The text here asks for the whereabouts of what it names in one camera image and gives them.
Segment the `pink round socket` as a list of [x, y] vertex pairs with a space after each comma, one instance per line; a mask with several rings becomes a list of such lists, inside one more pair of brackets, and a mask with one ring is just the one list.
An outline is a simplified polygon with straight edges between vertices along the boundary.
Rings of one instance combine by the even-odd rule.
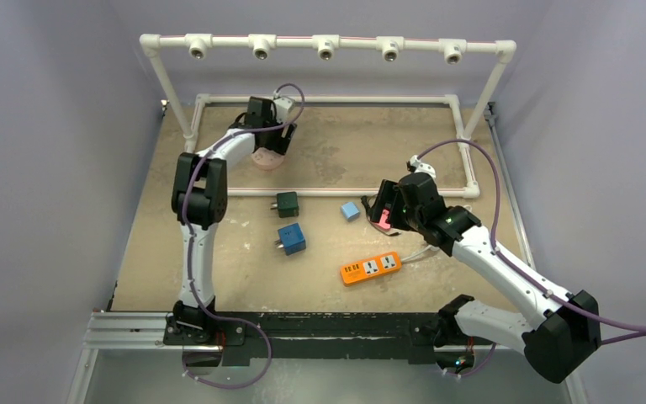
[[272, 171], [283, 164], [285, 155], [260, 147], [251, 154], [254, 165], [264, 171]]

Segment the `light blue USB charger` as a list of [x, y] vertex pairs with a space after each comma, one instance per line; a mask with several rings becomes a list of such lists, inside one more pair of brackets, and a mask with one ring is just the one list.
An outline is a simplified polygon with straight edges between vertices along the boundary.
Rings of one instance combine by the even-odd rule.
[[352, 201], [346, 202], [341, 205], [340, 211], [346, 222], [355, 221], [361, 215], [360, 209]]

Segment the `dark green cube plug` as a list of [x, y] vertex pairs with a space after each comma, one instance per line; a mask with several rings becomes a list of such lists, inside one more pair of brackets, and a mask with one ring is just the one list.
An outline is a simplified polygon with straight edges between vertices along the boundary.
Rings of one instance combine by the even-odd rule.
[[297, 217], [299, 215], [298, 194], [295, 191], [276, 193], [276, 200], [271, 204], [279, 218]]

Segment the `blue cube socket adapter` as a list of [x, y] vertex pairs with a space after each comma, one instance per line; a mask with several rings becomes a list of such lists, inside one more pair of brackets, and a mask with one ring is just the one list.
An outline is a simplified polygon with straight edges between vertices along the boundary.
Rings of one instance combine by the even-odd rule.
[[307, 241], [299, 223], [279, 228], [277, 234], [277, 248], [282, 249], [286, 256], [300, 253], [307, 248]]

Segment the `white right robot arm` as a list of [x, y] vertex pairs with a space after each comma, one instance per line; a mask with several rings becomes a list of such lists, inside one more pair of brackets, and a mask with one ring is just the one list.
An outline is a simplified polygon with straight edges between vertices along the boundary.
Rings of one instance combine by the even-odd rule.
[[420, 234], [429, 245], [465, 264], [493, 285], [515, 307], [505, 311], [470, 295], [459, 295], [438, 312], [431, 329], [436, 347], [463, 338], [482, 338], [522, 354], [545, 380], [560, 383], [601, 346], [596, 298], [572, 293], [545, 279], [505, 247], [462, 206], [449, 206], [427, 173], [400, 181], [383, 180], [369, 214]]

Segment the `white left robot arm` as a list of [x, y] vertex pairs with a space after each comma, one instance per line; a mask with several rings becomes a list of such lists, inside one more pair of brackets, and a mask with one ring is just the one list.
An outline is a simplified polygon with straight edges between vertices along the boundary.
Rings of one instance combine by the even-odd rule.
[[255, 152], [284, 155], [300, 112], [290, 97], [251, 97], [247, 109], [211, 146], [177, 159], [171, 207], [183, 234], [183, 280], [166, 318], [166, 345], [215, 343], [214, 240], [228, 207], [228, 172]]

